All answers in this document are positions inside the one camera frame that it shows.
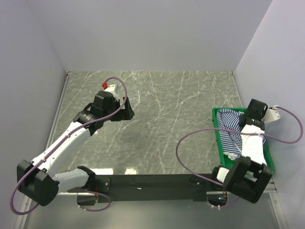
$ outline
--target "gray wall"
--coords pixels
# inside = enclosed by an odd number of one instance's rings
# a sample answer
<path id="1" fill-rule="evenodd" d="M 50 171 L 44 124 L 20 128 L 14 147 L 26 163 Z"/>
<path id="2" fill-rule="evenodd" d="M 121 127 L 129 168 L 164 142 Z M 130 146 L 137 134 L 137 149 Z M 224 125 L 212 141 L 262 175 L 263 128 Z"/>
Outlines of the gray wall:
<path id="1" fill-rule="evenodd" d="M 65 72 L 25 0 L 0 0 L 0 224 L 13 227 L 16 166 L 46 146 Z M 17 195 L 16 207 L 23 196 Z"/>
<path id="2" fill-rule="evenodd" d="M 63 67 L 235 70 L 271 0 L 28 0 Z"/>
<path id="3" fill-rule="evenodd" d="M 305 1 L 274 0 L 235 74 L 243 105 L 251 98 L 281 105 L 305 124 Z M 299 127 L 286 114 L 267 132 L 295 139 Z M 305 141 L 285 145 L 270 141 L 275 162 L 275 184 L 286 219 L 292 229 L 304 228 Z"/>

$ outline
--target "folded clothing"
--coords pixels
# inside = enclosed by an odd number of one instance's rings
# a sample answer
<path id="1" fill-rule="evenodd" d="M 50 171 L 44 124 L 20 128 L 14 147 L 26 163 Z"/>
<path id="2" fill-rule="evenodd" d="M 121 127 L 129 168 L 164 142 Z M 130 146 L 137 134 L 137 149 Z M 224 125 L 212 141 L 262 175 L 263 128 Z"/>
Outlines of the folded clothing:
<path id="1" fill-rule="evenodd" d="M 231 109 L 220 109 L 216 113 L 216 121 L 219 128 L 228 130 L 240 131 L 238 125 L 240 113 Z M 221 145 L 224 155 L 227 155 L 231 160 L 238 159 L 242 154 L 243 142 L 239 134 L 219 131 Z M 266 138 L 263 137 L 263 145 L 266 143 Z"/>

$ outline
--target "green basket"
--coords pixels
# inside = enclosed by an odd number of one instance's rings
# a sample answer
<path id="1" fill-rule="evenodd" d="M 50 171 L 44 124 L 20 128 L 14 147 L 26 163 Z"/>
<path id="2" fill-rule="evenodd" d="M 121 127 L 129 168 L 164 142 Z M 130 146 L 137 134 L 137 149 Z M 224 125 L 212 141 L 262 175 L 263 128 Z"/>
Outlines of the green basket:
<path id="1" fill-rule="evenodd" d="M 221 109 L 231 109 L 234 111 L 238 111 L 238 112 L 245 112 L 247 109 L 246 108 L 213 108 L 212 109 L 212 118 L 213 118 L 213 123 L 214 123 L 214 127 L 218 127 L 218 123 L 217 123 L 217 119 L 216 119 L 216 113 L 218 110 Z M 220 135 L 219 135 L 219 131 L 215 130 L 215 134 L 216 134 L 216 139 L 217 139 L 217 145 L 218 145 L 218 151 L 219 151 L 219 157 L 220 157 L 220 161 L 221 161 L 221 165 L 226 167 L 227 169 L 232 168 L 232 166 L 234 165 L 234 161 L 232 161 L 231 159 L 228 158 L 227 155 L 224 155 L 224 151 L 223 151 L 223 147 L 221 145 L 221 140 L 220 140 Z M 269 147 L 268 147 L 268 142 L 266 142 L 266 144 L 264 145 L 264 157 L 265 160 L 267 162 L 267 165 L 272 169 L 273 173 L 275 172 L 275 167 L 273 165 L 272 162 L 272 158 L 269 152 Z"/>

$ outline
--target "striped cloth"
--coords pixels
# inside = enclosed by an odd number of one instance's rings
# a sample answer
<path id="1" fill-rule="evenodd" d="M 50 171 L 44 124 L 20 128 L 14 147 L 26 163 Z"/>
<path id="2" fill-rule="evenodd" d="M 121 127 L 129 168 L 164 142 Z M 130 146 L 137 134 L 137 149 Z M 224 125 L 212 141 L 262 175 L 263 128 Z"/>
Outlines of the striped cloth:
<path id="1" fill-rule="evenodd" d="M 238 125 L 240 113 L 231 109 L 220 109 L 216 113 L 216 119 L 219 128 L 240 131 Z M 238 134 L 219 131 L 221 145 L 224 155 L 227 155 L 231 160 L 236 160 L 242 154 L 242 137 Z M 266 138 L 263 137 L 263 144 L 266 143 Z"/>

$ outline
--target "gray marble surface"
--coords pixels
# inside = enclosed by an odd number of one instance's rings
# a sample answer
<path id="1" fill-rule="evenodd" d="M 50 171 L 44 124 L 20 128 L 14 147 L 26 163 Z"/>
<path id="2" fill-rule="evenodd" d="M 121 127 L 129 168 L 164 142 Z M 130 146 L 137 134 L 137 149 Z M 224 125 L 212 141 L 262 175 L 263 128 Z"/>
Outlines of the gray marble surface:
<path id="1" fill-rule="evenodd" d="M 125 82 L 135 117 L 106 122 L 75 151 L 61 172 L 84 165 L 102 174 L 187 173 L 175 157 L 179 138 L 212 127 L 214 107 L 241 107 L 231 72 L 71 72 L 53 140 L 93 101 L 110 76 Z M 193 171 L 211 172 L 220 163 L 215 133 L 201 132 L 185 139 L 180 157 Z"/>

